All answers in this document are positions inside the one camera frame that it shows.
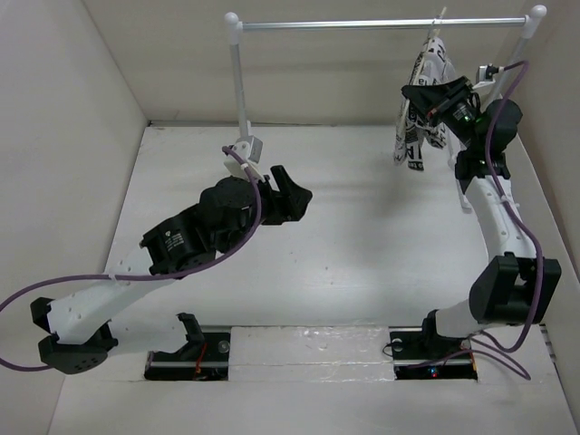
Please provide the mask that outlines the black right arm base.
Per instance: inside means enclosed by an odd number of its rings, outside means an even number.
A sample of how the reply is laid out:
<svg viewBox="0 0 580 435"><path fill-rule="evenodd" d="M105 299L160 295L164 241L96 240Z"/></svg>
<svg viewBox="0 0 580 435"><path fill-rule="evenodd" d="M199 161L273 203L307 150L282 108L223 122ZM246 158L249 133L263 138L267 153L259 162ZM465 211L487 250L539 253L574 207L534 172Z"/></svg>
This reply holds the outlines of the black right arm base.
<svg viewBox="0 0 580 435"><path fill-rule="evenodd" d="M391 358L396 381L476 381L473 358L462 344L460 338L439 336L429 314L421 326L390 326L382 352Z"/></svg>

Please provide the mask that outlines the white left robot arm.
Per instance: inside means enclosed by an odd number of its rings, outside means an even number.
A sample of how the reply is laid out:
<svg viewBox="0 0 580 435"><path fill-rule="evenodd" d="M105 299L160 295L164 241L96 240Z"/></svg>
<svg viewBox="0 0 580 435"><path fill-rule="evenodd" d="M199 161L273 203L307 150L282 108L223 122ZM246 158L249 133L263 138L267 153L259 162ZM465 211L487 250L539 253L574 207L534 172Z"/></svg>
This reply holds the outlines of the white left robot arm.
<svg viewBox="0 0 580 435"><path fill-rule="evenodd" d="M232 256L258 226L301 220L312 198L281 165L264 180L230 176L204 189L197 204L146 232L110 276L64 298L32 302L33 322L47 333L38 343L41 361L72 375L95 368L112 353L141 347L181 361L201 359L207 340L193 314L176 315L182 328L170 345L160 333L132 328L119 338L120 327L112 320L147 294Z"/></svg>

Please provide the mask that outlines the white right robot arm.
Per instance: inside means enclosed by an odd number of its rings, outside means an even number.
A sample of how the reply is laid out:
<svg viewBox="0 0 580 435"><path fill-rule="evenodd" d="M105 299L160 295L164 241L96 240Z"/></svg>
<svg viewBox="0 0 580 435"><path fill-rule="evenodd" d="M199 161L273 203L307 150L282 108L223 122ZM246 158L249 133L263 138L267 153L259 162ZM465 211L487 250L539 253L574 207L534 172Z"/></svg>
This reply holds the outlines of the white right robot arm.
<svg viewBox="0 0 580 435"><path fill-rule="evenodd" d="M465 77L439 85L405 85L401 93L421 121L430 127L444 125L463 145L454 174L478 219L488 253L488 265L468 299L433 310L423 320L417 340L421 350L438 357L498 326L519 326L527 333L543 320L562 270L557 260L544 257L513 199L506 149L517 136L522 111L510 99L482 109Z"/></svg>

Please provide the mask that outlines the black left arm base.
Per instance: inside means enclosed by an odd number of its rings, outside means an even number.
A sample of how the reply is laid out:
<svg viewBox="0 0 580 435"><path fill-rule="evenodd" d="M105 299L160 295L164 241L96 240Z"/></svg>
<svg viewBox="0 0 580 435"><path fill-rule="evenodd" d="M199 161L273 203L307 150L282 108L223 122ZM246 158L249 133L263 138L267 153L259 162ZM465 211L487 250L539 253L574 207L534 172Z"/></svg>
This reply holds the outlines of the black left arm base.
<svg viewBox="0 0 580 435"><path fill-rule="evenodd" d="M154 382L221 382L228 379L230 327L202 328L194 314L177 315L186 342L173 353L149 352L144 379Z"/></svg>

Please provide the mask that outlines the white metal clothes rack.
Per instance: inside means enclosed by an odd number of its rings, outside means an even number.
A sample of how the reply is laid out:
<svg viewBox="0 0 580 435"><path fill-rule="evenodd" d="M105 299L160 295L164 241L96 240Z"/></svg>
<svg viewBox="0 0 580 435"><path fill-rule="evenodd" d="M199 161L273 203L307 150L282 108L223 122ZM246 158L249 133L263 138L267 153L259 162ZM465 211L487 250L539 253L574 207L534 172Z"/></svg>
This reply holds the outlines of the white metal clothes rack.
<svg viewBox="0 0 580 435"><path fill-rule="evenodd" d="M355 101L363 106L386 108L385 116L392 126L386 144L395 165L423 171L423 153L427 146L431 146L444 149L449 166L454 168L458 154L465 146L443 124L424 126L410 101L401 95L400 88L405 85L439 85L459 78L459 70L440 35L442 31L467 28L473 34L481 34L487 29L519 28L520 35L510 59L517 63L546 14L544 5L534 5L528 14L519 17L448 18L444 13L438 13L428 19L245 23L237 14L228 12L224 22L237 111L238 138L235 144L241 149L249 168L256 171L262 144L247 117L241 61L244 35L278 40L304 32L307 42L330 44L336 52L334 59L280 60L271 66L262 66L262 71L291 73L304 69L309 73L359 75L367 81L363 86L366 93Z"/></svg>

